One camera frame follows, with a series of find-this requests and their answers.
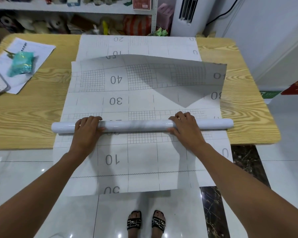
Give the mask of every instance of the hand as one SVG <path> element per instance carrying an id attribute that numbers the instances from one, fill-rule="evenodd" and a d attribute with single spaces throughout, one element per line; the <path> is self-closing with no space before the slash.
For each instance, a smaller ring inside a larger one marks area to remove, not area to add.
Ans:
<path id="1" fill-rule="evenodd" d="M 94 150 L 95 145 L 105 128 L 97 128 L 102 117 L 89 116 L 80 119 L 75 124 L 75 131 L 69 153 L 82 159 L 81 162 Z"/>
<path id="2" fill-rule="evenodd" d="M 167 131 L 175 135 L 186 149 L 194 152 L 197 148 L 206 144 L 195 117 L 189 112 L 177 112 L 175 116 L 171 116 L 169 119 L 175 122 L 178 129 L 168 128 Z"/>

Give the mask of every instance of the roll of adhesive paper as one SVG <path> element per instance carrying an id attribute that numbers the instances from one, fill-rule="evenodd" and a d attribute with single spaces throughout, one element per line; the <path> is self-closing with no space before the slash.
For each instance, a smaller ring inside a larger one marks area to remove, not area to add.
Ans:
<path id="1" fill-rule="evenodd" d="M 232 119 L 196 119 L 200 129 L 227 129 L 234 126 Z M 132 120 L 132 121 L 99 121 L 98 128 L 104 127 L 105 132 L 137 132 L 166 131 L 175 128 L 172 120 Z M 57 134 L 72 134 L 75 122 L 55 122 L 52 131 Z"/>

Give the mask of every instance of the black sandal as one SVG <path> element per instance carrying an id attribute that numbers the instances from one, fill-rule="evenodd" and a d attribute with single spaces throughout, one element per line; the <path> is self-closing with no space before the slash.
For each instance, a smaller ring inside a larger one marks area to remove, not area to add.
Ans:
<path id="1" fill-rule="evenodd" d="M 152 222 L 151 222 L 151 228 L 157 227 L 163 233 L 165 231 L 165 228 L 166 228 L 166 222 L 164 220 L 160 219 L 159 217 L 154 216 L 155 213 L 156 213 L 156 211 L 159 211 L 159 210 L 155 210 L 154 213 L 153 213 Z"/>
<path id="2" fill-rule="evenodd" d="M 140 218 L 130 218 L 127 220 L 127 230 L 131 229 L 131 228 L 138 228 L 140 229 L 141 227 L 141 211 L 140 210 L 134 210 L 132 213 L 134 212 L 139 212 L 140 213 Z"/>

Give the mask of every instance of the white shelf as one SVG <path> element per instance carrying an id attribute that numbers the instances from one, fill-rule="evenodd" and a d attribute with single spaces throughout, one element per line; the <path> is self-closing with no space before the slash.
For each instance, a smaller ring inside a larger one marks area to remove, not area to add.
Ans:
<path id="1" fill-rule="evenodd" d="M 76 13 L 108 13 L 108 14 L 142 14 L 142 15 L 154 15 L 155 9 L 146 10 L 134 10 L 132 5 L 125 6 L 124 3 L 128 0 L 118 0 L 112 5 L 102 4 L 100 6 L 94 5 L 94 3 L 84 4 L 81 0 L 79 7 L 69 7 L 67 4 L 49 4 L 47 5 L 45 0 L 32 0 L 31 2 L 12 2 L 4 1 L 0 2 L 1 10 L 24 10 L 24 11 L 50 11 L 50 12 L 76 12 Z"/>

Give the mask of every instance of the person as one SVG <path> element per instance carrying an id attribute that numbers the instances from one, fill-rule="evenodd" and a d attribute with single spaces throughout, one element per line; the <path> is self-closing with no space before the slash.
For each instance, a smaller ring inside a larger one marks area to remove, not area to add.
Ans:
<path id="1" fill-rule="evenodd" d="M 298 237 L 298 209 L 270 188 L 242 170 L 205 142 L 194 116 L 178 112 L 170 119 L 177 128 L 167 131 L 203 163 L 222 196 L 241 221 L 249 237 Z M 101 117 L 77 121 L 71 147 L 44 174 L 0 206 L 0 238 L 34 237 L 50 213 L 74 170 L 93 151 L 104 129 L 97 128 Z M 132 212 L 131 223 L 141 221 L 141 212 Z M 165 225 L 162 212 L 152 229 L 152 237 L 160 238 Z M 138 235 L 139 226 L 128 230 L 129 238 Z"/>

